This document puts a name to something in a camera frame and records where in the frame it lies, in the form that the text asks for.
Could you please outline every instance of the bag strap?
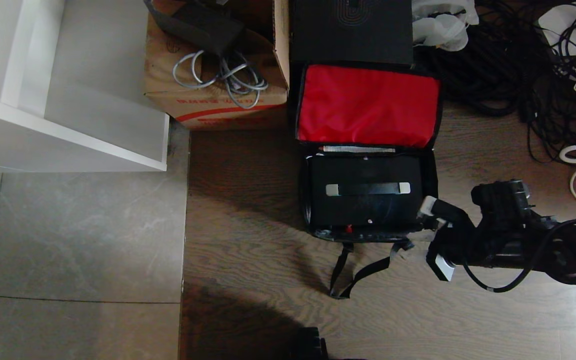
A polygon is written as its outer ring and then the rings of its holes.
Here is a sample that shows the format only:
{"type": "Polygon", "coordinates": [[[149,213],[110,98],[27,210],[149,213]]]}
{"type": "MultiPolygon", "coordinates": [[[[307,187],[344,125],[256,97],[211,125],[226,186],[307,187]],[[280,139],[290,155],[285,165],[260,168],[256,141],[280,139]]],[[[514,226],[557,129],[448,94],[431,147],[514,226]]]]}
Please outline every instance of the bag strap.
{"type": "Polygon", "coordinates": [[[339,275],[346,266],[348,254],[355,251],[354,244],[343,243],[341,255],[339,255],[339,258],[337,258],[336,265],[334,265],[334,269],[332,270],[332,276],[330,276],[330,290],[328,295],[336,300],[350,299],[350,292],[353,290],[353,287],[355,287],[359,280],[365,279],[368,276],[388,269],[391,266],[391,261],[394,260],[395,255],[397,255],[399,250],[404,249],[404,251],[408,251],[413,247],[414,244],[409,239],[404,239],[392,244],[392,248],[390,248],[390,255],[388,257],[384,257],[383,259],[377,260],[372,264],[368,264],[361,270],[357,271],[357,274],[354,276],[354,278],[352,278],[350,285],[348,285],[348,287],[346,287],[345,290],[341,292],[341,294],[337,295],[334,292],[335,283],[337,282],[339,275]]]}

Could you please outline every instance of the black bag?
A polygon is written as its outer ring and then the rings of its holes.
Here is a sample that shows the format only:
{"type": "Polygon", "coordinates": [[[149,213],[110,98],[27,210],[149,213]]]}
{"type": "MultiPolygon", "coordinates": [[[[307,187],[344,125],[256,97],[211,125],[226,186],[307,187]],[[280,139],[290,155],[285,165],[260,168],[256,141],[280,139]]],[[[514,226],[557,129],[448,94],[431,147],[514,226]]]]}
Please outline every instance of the black bag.
{"type": "Polygon", "coordinates": [[[397,251],[412,248],[407,235],[424,228],[418,219],[424,198],[439,197],[433,146],[441,84],[414,71],[300,70],[288,106],[303,149],[299,203],[308,233],[343,244],[329,295],[348,299],[359,280],[388,269],[397,251]],[[393,243],[390,255],[361,269],[335,294],[354,244],[368,242],[393,243]]]}

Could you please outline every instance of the wooden floor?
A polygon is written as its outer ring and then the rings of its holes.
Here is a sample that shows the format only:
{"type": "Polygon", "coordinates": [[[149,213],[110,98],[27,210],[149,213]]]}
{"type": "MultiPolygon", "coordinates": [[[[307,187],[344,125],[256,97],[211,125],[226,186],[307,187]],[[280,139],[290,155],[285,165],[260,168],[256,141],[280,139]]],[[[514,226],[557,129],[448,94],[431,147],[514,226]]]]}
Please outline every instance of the wooden floor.
{"type": "MultiPolygon", "coordinates": [[[[352,299],[329,298],[341,246],[302,231],[295,143],[288,132],[192,133],[181,359],[282,359],[296,328],[316,326],[334,359],[576,360],[576,287],[532,273],[493,294],[461,268],[441,282],[424,260],[432,233],[414,235],[416,248],[362,280],[352,299]]],[[[512,178],[530,186],[538,213],[576,218],[570,169],[530,160],[515,117],[448,105],[435,153],[439,195],[475,221],[473,186],[512,178]]],[[[388,250],[358,245],[350,258],[358,269],[388,250]]],[[[475,270],[492,286],[517,274],[475,270]]]]}

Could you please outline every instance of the black adapter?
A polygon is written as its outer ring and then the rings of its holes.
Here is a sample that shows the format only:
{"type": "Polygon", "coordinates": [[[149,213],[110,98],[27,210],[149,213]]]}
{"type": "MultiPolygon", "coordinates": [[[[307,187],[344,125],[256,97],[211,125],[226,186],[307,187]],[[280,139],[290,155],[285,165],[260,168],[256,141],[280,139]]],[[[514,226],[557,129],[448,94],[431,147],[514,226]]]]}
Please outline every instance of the black adapter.
{"type": "Polygon", "coordinates": [[[244,34],[244,24],[197,2],[188,2],[168,16],[143,0],[157,25],[170,35],[188,41],[206,53],[224,57],[244,34]]]}

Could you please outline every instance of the gray tile floor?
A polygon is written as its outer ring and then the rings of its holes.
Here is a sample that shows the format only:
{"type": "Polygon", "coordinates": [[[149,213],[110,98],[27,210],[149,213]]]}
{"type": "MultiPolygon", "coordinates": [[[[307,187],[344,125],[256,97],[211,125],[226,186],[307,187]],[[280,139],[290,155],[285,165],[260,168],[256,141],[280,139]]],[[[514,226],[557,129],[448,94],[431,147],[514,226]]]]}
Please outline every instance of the gray tile floor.
{"type": "Polygon", "coordinates": [[[0,360],[178,357],[188,141],[167,172],[0,174],[0,360]]]}

